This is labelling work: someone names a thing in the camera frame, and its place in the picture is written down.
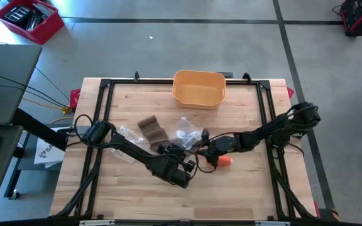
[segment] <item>plastic bag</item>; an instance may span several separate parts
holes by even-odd
[[[117,131],[119,134],[123,135],[125,137],[125,139],[131,141],[133,144],[137,145],[140,148],[144,148],[145,144],[146,144],[146,139],[144,139],[143,137],[140,137],[139,135],[137,135],[134,131],[132,131],[131,129],[128,129],[125,126],[121,126],[119,128],[119,130]],[[122,158],[123,160],[129,162],[129,163],[133,163],[135,161],[134,158],[132,158],[131,156],[123,153],[120,150],[114,149],[114,148],[110,148],[109,149],[110,152],[113,153],[113,155],[118,156],[120,158]]]
[[[201,132],[202,128],[195,127],[186,117],[181,117],[171,142],[188,150],[200,140]]]

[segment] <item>red box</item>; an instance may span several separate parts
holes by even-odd
[[[22,5],[29,9],[36,9],[33,3],[42,4],[54,10],[54,12],[49,17],[47,17],[47,19],[41,22],[41,24],[39,24],[33,31],[26,31],[25,29],[16,26],[9,21],[6,21],[5,14],[12,10],[15,6]],[[46,43],[57,31],[63,27],[63,21],[58,14],[58,9],[38,0],[12,0],[9,4],[0,10],[0,21],[2,21],[12,32],[40,45]]]

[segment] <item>yellow cable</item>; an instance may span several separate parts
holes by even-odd
[[[54,107],[54,106],[49,106],[49,105],[41,104],[41,103],[39,103],[39,102],[36,102],[36,101],[34,101],[34,100],[29,100],[29,99],[26,99],[26,98],[24,98],[24,97],[23,97],[22,99],[23,99],[23,100],[27,100],[28,102],[32,102],[32,103],[38,104],[38,105],[40,105],[40,106],[50,107],[50,108],[53,108],[53,109],[61,110],[61,108],[59,108],[59,107]]]
[[[74,118],[73,118],[73,117],[62,117],[62,118],[59,118],[59,119],[52,120],[52,121],[50,122],[50,124],[53,124],[54,122],[66,120],[66,119],[74,119]]]

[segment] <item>yellow plastic bowl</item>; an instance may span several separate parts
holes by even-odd
[[[225,91],[226,79],[217,72],[181,70],[174,75],[173,96],[180,107],[214,110]]]

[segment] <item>wooden table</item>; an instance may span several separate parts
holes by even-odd
[[[85,78],[75,118],[93,116],[100,78]],[[276,114],[290,108],[284,80],[270,80]],[[102,101],[102,118],[107,91]],[[208,128],[214,136],[222,132],[252,131],[261,126],[258,98],[254,86],[228,85],[226,98],[218,110],[183,109],[176,105],[171,85],[116,84],[109,122],[126,126],[141,135],[137,122],[156,115],[169,136],[178,120],[185,116],[197,127]],[[86,118],[78,125],[89,125]],[[67,148],[62,163],[51,214],[59,212],[79,187],[86,147]],[[246,153],[230,154],[233,163],[211,174],[198,171],[183,189],[151,175],[139,162],[129,163],[104,151],[93,216],[145,220],[264,220],[276,215],[265,143]],[[290,186],[308,211],[315,215],[314,201],[302,153],[285,148]],[[287,213],[281,190],[283,209]],[[89,191],[86,192],[86,209]]]

